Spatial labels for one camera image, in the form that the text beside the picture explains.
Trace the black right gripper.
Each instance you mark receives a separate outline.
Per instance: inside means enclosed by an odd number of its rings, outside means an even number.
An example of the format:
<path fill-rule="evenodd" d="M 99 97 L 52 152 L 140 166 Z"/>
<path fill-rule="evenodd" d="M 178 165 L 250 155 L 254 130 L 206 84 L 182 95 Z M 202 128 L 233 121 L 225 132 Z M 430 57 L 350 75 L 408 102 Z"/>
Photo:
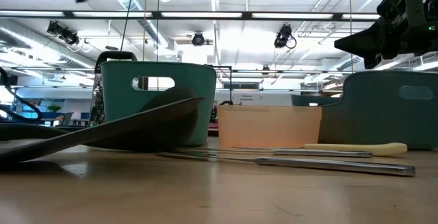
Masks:
<path fill-rule="evenodd" d="M 366 69 L 437 50 L 437 0 L 382 0 L 376 11 L 380 18 L 371 27 L 336 40 L 335 48 L 363 58 Z"/>

